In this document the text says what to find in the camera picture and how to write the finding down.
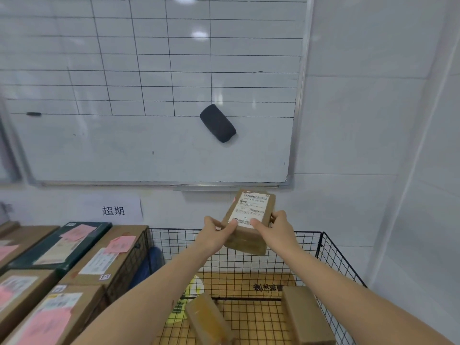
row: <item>person's left hand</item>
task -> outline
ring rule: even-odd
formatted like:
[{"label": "person's left hand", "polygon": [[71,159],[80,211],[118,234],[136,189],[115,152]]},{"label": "person's left hand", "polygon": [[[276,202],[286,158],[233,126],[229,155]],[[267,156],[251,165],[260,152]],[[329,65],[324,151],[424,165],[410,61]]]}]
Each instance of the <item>person's left hand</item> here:
[{"label": "person's left hand", "polygon": [[235,231],[238,225],[238,220],[233,219],[229,224],[222,229],[222,224],[219,220],[204,217],[204,226],[195,239],[195,244],[203,248],[209,258],[222,248],[228,236]]}]

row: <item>brown box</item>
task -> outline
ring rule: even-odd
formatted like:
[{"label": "brown box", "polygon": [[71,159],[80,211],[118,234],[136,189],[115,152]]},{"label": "brown box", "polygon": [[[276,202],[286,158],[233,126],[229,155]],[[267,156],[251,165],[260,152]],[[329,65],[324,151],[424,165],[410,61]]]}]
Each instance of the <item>brown box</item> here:
[{"label": "brown box", "polygon": [[20,226],[14,231],[9,232],[1,237],[2,241],[9,241],[8,246],[19,245],[14,251],[8,254],[3,260],[0,260],[0,273],[6,270],[6,266],[24,253],[27,249],[35,246],[43,238],[56,230],[59,226]]},{"label": "brown box", "polygon": [[238,226],[233,234],[227,239],[227,242],[225,242],[225,246],[250,254],[265,255],[267,244],[262,236],[252,226],[246,227],[244,225],[249,225],[251,218],[257,218],[263,225],[269,226],[271,214],[275,208],[275,200],[276,197],[274,194],[263,191],[254,192],[240,189],[238,194],[236,194],[235,201],[222,220],[222,225],[227,226],[228,222],[233,219],[235,215],[234,210],[237,206],[239,206],[239,208],[248,208],[246,209],[247,213],[237,215]]},{"label": "brown box", "polygon": [[55,345],[69,345],[84,330],[90,321],[96,318],[108,305],[103,298],[104,289],[102,286],[56,286],[37,307],[24,319],[19,326],[2,343],[3,345],[15,345],[19,341],[20,334],[26,327],[26,322],[39,313],[40,310],[51,303],[61,307],[71,308],[71,317],[63,333]]},{"label": "brown box", "polygon": [[53,270],[11,270],[0,277],[0,286],[14,293],[0,307],[0,341],[32,311],[57,282]]},{"label": "brown box", "polygon": [[[146,225],[113,226],[61,279],[59,284],[79,286],[102,285],[105,288],[108,288],[113,284],[114,290],[108,291],[108,296],[110,301],[114,302],[127,291],[132,277],[147,255],[147,240],[146,236],[143,235],[143,232],[145,232],[146,229]],[[130,250],[127,253],[118,254],[114,260],[108,258],[107,254],[103,255],[103,249],[107,247],[110,241],[120,236],[136,237]],[[131,258],[122,268],[123,263],[130,254]],[[91,272],[92,274],[82,274],[82,269],[84,269],[84,272]]]},{"label": "brown box", "polygon": [[293,344],[336,344],[334,333],[308,287],[286,286],[283,288],[281,300]]},{"label": "brown box", "polygon": [[0,225],[0,240],[4,235],[9,234],[14,229],[19,227],[19,222],[8,221]]},{"label": "brown box", "polygon": [[202,345],[230,345],[235,336],[207,292],[185,305],[185,313]]}]

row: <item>person's left arm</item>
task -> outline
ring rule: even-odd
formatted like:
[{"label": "person's left arm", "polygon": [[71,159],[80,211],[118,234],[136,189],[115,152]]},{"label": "person's left arm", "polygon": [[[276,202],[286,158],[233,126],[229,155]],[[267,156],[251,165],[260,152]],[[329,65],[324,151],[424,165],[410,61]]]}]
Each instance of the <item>person's left arm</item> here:
[{"label": "person's left arm", "polygon": [[222,248],[237,221],[222,230],[211,217],[204,224],[190,247],[110,305],[72,344],[150,345],[195,273]]}]

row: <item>forearm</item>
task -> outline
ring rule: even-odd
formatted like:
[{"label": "forearm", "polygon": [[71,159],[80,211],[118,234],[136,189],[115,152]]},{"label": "forearm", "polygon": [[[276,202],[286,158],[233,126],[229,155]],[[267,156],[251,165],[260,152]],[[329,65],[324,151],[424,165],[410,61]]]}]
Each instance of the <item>forearm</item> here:
[{"label": "forearm", "polygon": [[358,344],[452,344],[416,317],[302,249],[281,256]]},{"label": "forearm", "polygon": [[109,306],[73,344],[151,344],[207,258],[199,245],[187,248]]}]

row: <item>person's right hand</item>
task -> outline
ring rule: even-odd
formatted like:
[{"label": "person's right hand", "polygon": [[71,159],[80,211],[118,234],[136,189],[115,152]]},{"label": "person's right hand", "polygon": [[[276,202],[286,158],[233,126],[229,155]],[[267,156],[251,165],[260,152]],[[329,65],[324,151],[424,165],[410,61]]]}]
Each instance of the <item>person's right hand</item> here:
[{"label": "person's right hand", "polygon": [[271,228],[263,225],[259,220],[252,218],[250,224],[262,235],[268,246],[279,256],[291,250],[301,249],[297,243],[294,229],[289,224],[286,212],[272,213],[273,225]]}]

